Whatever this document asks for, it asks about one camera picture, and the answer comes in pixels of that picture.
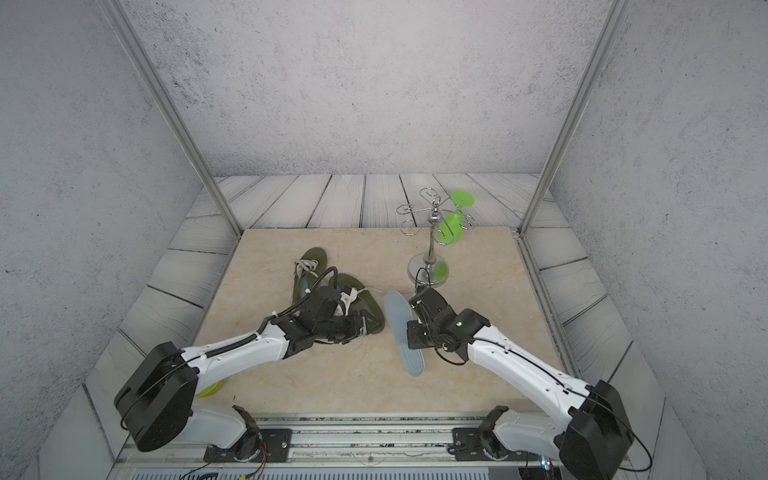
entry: green sandal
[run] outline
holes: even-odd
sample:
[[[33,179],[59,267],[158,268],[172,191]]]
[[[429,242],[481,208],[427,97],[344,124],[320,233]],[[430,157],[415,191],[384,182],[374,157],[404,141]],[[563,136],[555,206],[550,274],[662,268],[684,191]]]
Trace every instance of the green sandal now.
[[[384,312],[382,311],[381,307],[379,307],[379,304],[376,303],[376,301],[373,299],[373,295],[366,290],[365,292],[360,292],[360,290],[364,289],[365,286],[360,282],[360,280],[356,279],[354,276],[349,275],[348,273],[339,273],[338,277],[338,287],[339,289],[343,289],[343,287],[348,286],[350,288],[355,288],[358,290],[357,299],[352,302],[352,305],[363,303],[365,307],[368,308],[368,311],[370,311],[374,316],[378,317],[381,320],[381,323],[376,325],[371,331],[368,332],[368,334],[376,335],[377,333],[381,333],[382,330],[384,330]]]
[[[328,255],[320,247],[313,247],[301,256],[301,260],[294,263],[293,271],[293,303],[298,302],[306,295],[306,289],[310,288],[328,268]]]

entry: cable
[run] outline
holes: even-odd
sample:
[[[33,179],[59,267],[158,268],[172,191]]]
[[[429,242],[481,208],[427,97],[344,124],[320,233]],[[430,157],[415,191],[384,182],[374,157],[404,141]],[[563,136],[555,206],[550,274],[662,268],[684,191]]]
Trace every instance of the cable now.
[[[333,272],[333,288],[337,288],[338,283],[339,283],[339,281],[338,281],[339,271],[338,271],[338,269],[336,267],[329,266],[326,269],[326,271],[324,271],[322,274],[320,274],[320,276],[317,277],[317,280],[315,280],[315,283],[312,284],[312,286],[310,287],[310,290],[314,290],[315,287],[318,285],[318,283],[320,283],[320,280],[325,278],[325,276],[327,276],[331,272]],[[301,297],[296,303],[294,303],[293,305],[289,306],[288,308],[286,308],[282,312],[275,313],[274,315],[270,315],[267,318],[265,318],[264,321],[261,323],[261,326],[259,327],[257,332],[259,332],[259,334],[261,334],[264,331],[264,329],[266,328],[266,325],[270,322],[271,319],[276,319],[278,316],[287,315],[288,313],[293,312],[302,303],[306,302],[306,300],[309,297],[310,297],[309,295],[305,295],[305,296]]]
[[[202,467],[197,467],[197,468],[196,468],[196,469],[194,469],[194,470],[190,470],[189,472],[187,472],[187,473],[185,473],[184,475],[182,475],[181,477],[179,477],[179,480],[184,480],[184,479],[185,479],[185,478],[186,478],[186,477],[187,477],[189,474],[195,473],[195,472],[197,472],[198,470],[202,470],[203,468],[206,468],[208,465],[210,465],[210,462],[208,462],[207,464],[203,465]]]
[[[426,269],[425,267],[423,267],[423,266],[422,266],[422,267],[420,267],[420,268],[419,268],[419,269],[416,271],[416,277],[413,279],[413,289],[414,289],[414,290],[415,290],[417,293],[419,292],[419,274],[422,272],[422,270],[424,270],[425,272],[427,272],[427,283],[428,283],[428,284],[427,284],[427,286],[430,286],[430,285],[432,285],[432,276],[431,276],[431,275],[429,275],[429,270],[427,270],[427,269]],[[427,329],[427,338],[429,339],[429,342],[430,342],[430,343],[431,343],[431,344],[434,346],[434,349],[435,349],[435,353],[437,353],[437,356],[438,356],[438,357],[440,357],[440,359],[442,359],[442,361],[443,361],[443,362],[447,362],[447,363],[450,363],[451,365],[456,365],[456,366],[462,366],[462,365],[465,365],[465,364],[467,363],[467,361],[466,361],[466,360],[465,360],[464,362],[458,363],[458,362],[452,362],[451,360],[448,360],[448,359],[446,359],[446,358],[445,358],[445,357],[444,357],[444,356],[443,356],[443,355],[440,353],[440,349],[439,349],[439,348],[437,347],[437,345],[436,345],[436,344],[437,344],[437,342],[435,341],[435,337],[433,337],[433,336],[432,336],[432,331],[429,329],[429,323],[425,321],[425,322],[424,322],[424,325],[425,325],[425,327],[426,327],[426,329]]]
[[[450,363],[451,365],[462,366],[462,365],[465,365],[465,364],[467,363],[467,361],[466,361],[466,360],[464,360],[464,361],[463,361],[463,362],[461,362],[461,363],[458,363],[458,362],[452,362],[451,360],[448,360],[448,359],[446,359],[446,358],[445,358],[445,357],[444,357],[444,356],[443,356],[443,355],[440,353],[440,349],[439,349],[439,348],[437,348],[437,346],[435,347],[435,353],[437,353],[437,356],[438,356],[438,357],[440,357],[440,358],[441,358],[441,359],[442,359],[444,362],[448,362],[448,363]]]
[[[339,286],[339,271],[334,266],[329,266],[326,268],[326,271],[322,272],[320,276],[317,277],[317,280],[315,280],[315,283],[310,287],[310,290],[314,290],[318,283],[320,283],[320,280],[322,280],[326,275],[333,272],[333,288],[338,288]]]
[[[261,479],[261,475],[264,474],[264,469],[266,467],[266,444],[262,443],[259,449],[261,450],[261,465],[259,465],[259,468],[257,468],[255,472],[251,472],[249,474],[238,477],[237,480],[251,480],[257,474],[259,476],[256,480]]]
[[[531,365],[533,365],[536,368],[540,369],[542,372],[544,372],[547,375],[549,375],[559,386],[565,388],[565,384],[563,382],[561,382],[558,377],[552,375],[546,368],[544,368],[543,366],[541,366],[538,363],[534,362],[533,360],[529,359],[527,356],[522,355],[521,353],[517,353],[516,351],[510,349],[507,346],[502,345],[501,343],[493,342],[491,340],[486,340],[486,339],[479,339],[479,338],[475,338],[475,340],[480,340],[481,342],[491,343],[492,345],[496,345],[497,347],[501,348],[505,352],[514,353],[515,355],[519,356],[520,358],[522,358],[526,362],[530,363]]]
[[[633,437],[635,437],[635,439],[636,439],[636,440],[637,440],[637,441],[640,443],[640,446],[641,446],[641,447],[643,447],[643,450],[645,450],[645,455],[648,455],[648,466],[647,466],[647,467],[643,468],[642,470],[635,470],[635,469],[633,469],[633,468],[624,468],[624,467],[619,467],[619,470],[624,470],[625,472],[636,472],[636,473],[640,473],[640,472],[647,472],[648,470],[650,470],[650,467],[654,466],[654,456],[650,454],[650,452],[648,451],[648,448],[645,446],[645,444],[643,443],[643,441],[642,441],[642,440],[640,440],[640,437],[638,437],[638,436],[635,434],[635,432],[633,432],[633,431],[632,431],[632,429],[631,429],[631,428],[629,428],[629,425],[627,425],[626,423],[624,423],[624,420],[620,419],[620,418],[618,417],[618,415],[616,415],[616,414],[614,413],[614,411],[613,411],[613,410],[609,409],[607,406],[603,405],[602,403],[598,402],[597,400],[589,398],[588,396],[584,395],[583,393],[575,392],[575,391],[574,391],[574,390],[572,390],[572,389],[566,389],[566,390],[568,390],[568,391],[569,391],[569,392],[571,392],[571,393],[574,393],[574,394],[575,394],[575,395],[577,395],[577,396],[580,396],[581,398],[587,399],[587,400],[589,400],[590,402],[594,403],[595,405],[599,405],[599,406],[603,407],[604,409],[606,409],[607,411],[609,411],[609,413],[610,413],[611,415],[613,415],[613,416],[614,416],[614,418],[615,418],[615,419],[616,419],[616,420],[617,420],[617,421],[618,421],[620,424],[622,424],[622,425],[624,426],[624,428],[626,428],[626,429],[627,429],[627,431],[630,433],[630,435],[632,435]]]
[[[198,355],[198,356],[194,357],[193,359],[189,359],[189,360],[187,360],[187,361],[185,361],[185,362],[181,363],[179,366],[175,366],[175,367],[174,367],[174,368],[173,368],[173,369],[172,369],[170,372],[168,372],[168,373],[166,373],[165,375],[163,375],[162,377],[160,377],[160,378],[159,378],[159,379],[158,379],[158,380],[157,380],[155,383],[153,383],[153,384],[152,384],[152,385],[151,385],[151,386],[150,386],[148,389],[145,389],[145,390],[144,390],[144,391],[143,391],[143,392],[142,392],[142,393],[141,393],[141,394],[140,394],[140,395],[139,395],[139,396],[138,396],[138,397],[137,397],[137,398],[134,400],[134,402],[133,402],[133,403],[131,403],[131,406],[129,406],[129,407],[128,407],[128,409],[125,411],[125,413],[123,414],[123,416],[122,416],[122,417],[120,417],[120,428],[122,428],[123,430],[128,430],[128,427],[127,427],[127,426],[125,426],[125,417],[126,417],[126,416],[128,415],[128,413],[131,411],[131,409],[132,409],[132,408],[134,408],[134,407],[136,406],[136,403],[137,403],[139,400],[141,400],[141,398],[142,398],[143,396],[147,395],[147,392],[149,392],[149,391],[150,391],[150,390],[152,390],[154,387],[156,387],[158,383],[162,382],[163,380],[165,380],[166,378],[168,378],[169,376],[171,376],[171,375],[172,375],[174,372],[176,372],[178,369],[180,369],[181,367],[183,367],[183,366],[187,365],[187,364],[188,364],[189,362],[191,362],[192,360],[197,360],[197,359],[199,359],[201,356],[202,356],[202,355]]]

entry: shoe insole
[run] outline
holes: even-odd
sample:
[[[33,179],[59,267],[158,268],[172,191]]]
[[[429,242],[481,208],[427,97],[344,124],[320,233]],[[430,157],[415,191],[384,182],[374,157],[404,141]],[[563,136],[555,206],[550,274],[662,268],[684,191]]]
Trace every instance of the shoe insole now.
[[[424,356],[421,350],[408,348],[408,322],[413,318],[411,306],[399,292],[387,292],[384,296],[384,317],[395,334],[400,358],[406,370],[413,376],[424,372]]]

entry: chrome stand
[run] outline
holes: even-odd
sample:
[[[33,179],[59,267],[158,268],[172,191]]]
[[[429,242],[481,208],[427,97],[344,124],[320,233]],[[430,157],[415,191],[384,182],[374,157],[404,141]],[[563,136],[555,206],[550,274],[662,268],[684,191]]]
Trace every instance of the chrome stand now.
[[[445,281],[448,279],[448,264],[445,262],[445,259],[435,253],[435,243],[439,243],[440,245],[449,245],[450,243],[453,243],[454,240],[451,227],[447,222],[445,222],[445,217],[443,216],[442,212],[445,211],[451,214],[461,215],[463,219],[460,226],[464,230],[475,228],[475,223],[472,219],[472,216],[470,215],[463,214],[454,210],[445,210],[440,208],[440,205],[442,205],[442,203],[448,199],[446,198],[445,200],[441,201],[441,198],[435,189],[429,187],[422,188],[419,191],[419,195],[423,199],[427,200],[431,204],[431,207],[421,208],[418,210],[413,210],[413,205],[411,204],[400,205],[397,207],[397,213],[400,215],[410,215],[425,211],[429,212],[429,217],[427,218],[429,221],[429,251],[427,253],[420,253],[411,259],[411,261],[408,263],[408,276],[411,278],[411,280],[419,285],[439,286],[445,283]],[[446,232],[442,231],[442,228],[440,228],[441,223],[448,231],[447,234]],[[413,231],[414,227],[415,218],[412,217],[402,223],[400,226],[400,231],[402,231],[408,237],[413,237],[422,229],[419,227],[418,230]],[[443,238],[450,239],[451,241],[445,243],[441,242],[438,238],[439,234]]]

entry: gray textured wall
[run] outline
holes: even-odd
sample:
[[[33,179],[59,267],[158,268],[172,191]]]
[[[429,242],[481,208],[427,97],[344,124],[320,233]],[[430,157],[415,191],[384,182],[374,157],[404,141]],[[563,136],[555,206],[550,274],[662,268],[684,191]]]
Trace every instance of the gray textured wall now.
[[[22,473],[200,181],[93,0],[0,15],[0,476]]]
[[[124,0],[212,171],[539,172],[610,0]]]
[[[768,472],[768,3],[636,0],[553,192],[714,478]]]

